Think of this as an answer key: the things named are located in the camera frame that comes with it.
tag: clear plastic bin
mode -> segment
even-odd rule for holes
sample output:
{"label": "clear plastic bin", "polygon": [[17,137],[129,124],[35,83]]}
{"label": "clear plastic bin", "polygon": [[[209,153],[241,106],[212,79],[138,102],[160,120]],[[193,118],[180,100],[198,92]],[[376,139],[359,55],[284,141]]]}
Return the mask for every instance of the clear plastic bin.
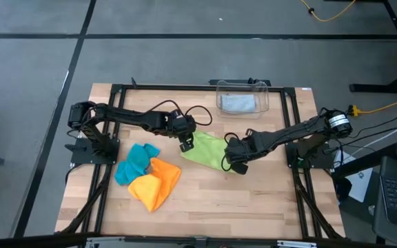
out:
{"label": "clear plastic bin", "polygon": [[267,85],[259,81],[254,84],[217,83],[217,114],[223,118],[260,118],[269,110]]}

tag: gray cloth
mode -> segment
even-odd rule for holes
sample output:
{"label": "gray cloth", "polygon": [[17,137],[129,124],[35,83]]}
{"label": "gray cloth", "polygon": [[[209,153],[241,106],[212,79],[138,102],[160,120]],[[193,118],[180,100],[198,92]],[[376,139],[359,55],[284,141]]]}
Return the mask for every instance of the gray cloth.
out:
{"label": "gray cloth", "polygon": [[255,113],[255,96],[253,94],[221,95],[221,109],[229,113]]}

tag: gray floor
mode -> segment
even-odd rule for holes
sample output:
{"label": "gray floor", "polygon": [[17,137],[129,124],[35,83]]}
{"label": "gray floor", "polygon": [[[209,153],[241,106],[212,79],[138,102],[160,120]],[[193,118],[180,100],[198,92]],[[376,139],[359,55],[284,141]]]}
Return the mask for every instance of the gray floor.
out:
{"label": "gray floor", "polygon": [[[322,17],[332,16],[347,5],[308,2]],[[0,0],[0,32],[78,33],[88,4],[88,0]],[[357,3],[337,20],[319,23],[298,0],[105,0],[97,2],[88,32],[394,34],[396,30],[379,3]],[[6,159],[0,166],[0,238],[10,235],[75,43],[71,39],[0,40],[0,156]],[[345,109],[357,104],[371,110],[397,101],[397,95],[352,94],[348,84],[385,84],[395,79],[397,42],[85,40],[27,235],[54,230],[70,161],[63,146],[72,142],[65,135],[69,106],[86,100],[93,83],[129,83],[131,76],[138,83],[163,84],[265,78],[277,86],[311,87],[318,108]],[[352,124],[359,130],[396,115],[394,107],[353,119]],[[394,140],[392,137],[375,148]],[[369,224],[348,214],[343,214],[343,222],[353,240],[374,241]]]}

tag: wooden table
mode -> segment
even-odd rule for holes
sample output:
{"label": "wooden table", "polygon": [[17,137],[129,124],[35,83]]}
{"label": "wooden table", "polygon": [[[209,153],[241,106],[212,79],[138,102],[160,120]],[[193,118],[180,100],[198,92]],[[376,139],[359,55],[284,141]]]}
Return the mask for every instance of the wooden table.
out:
{"label": "wooden table", "polygon": [[[110,88],[111,84],[95,83],[90,101],[107,103]],[[309,88],[295,90],[301,120],[315,116],[312,91]],[[166,97],[176,101],[183,111],[193,105],[204,105],[212,113],[214,122],[197,129],[221,138],[227,132],[243,137],[247,128],[273,132],[285,126],[280,95],[271,92],[269,111],[256,120],[219,117],[215,92],[169,91],[167,94],[165,90],[127,90],[125,108],[144,112]],[[170,104],[158,108],[164,111],[173,109]],[[198,122],[209,121],[203,110],[195,109],[190,113]],[[161,149],[161,160],[181,168],[181,177],[171,195],[154,213],[148,213],[144,205],[128,193],[127,186],[119,186],[112,177],[102,223],[103,234],[301,238],[292,172],[287,167],[283,145],[266,157],[249,162],[249,170],[242,176],[188,161],[180,156],[177,139],[155,136],[140,127],[121,125],[119,138],[119,161],[125,160],[133,144],[151,143]],[[70,174],[56,224],[57,231],[65,228],[85,204],[93,168],[93,165],[83,165]],[[344,235],[331,178],[320,169],[313,169],[311,173],[318,208],[334,229]],[[97,206],[94,206],[89,230],[94,229],[96,213]],[[313,235],[307,206],[305,213],[309,233]]]}

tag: cloth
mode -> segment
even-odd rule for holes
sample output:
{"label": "cloth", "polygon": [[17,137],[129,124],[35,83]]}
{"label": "cloth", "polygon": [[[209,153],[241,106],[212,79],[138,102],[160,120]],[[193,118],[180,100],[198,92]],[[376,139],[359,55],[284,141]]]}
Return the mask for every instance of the cloth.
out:
{"label": "cloth", "polygon": [[229,113],[255,113],[253,94],[222,94],[221,109]]}
{"label": "cloth", "polygon": [[160,150],[151,144],[134,144],[127,155],[126,161],[119,163],[114,179],[119,185],[130,184],[138,176],[148,174],[146,169],[150,159],[158,156]]}
{"label": "cloth", "polygon": [[[194,136],[194,148],[187,152],[181,152],[180,156],[212,169],[223,171],[221,159],[225,155],[226,141],[204,132],[194,132],[192,135]],[[223,166],[225,169],[230,167],[226,159],[223,161]]]}
{"label": "cloth", "polygon": [[149,212],[158,209],[179,180],[180,169],[158,158],[151,158],[152,172],[140,176],[128,186],[129,193],[141,200]]}

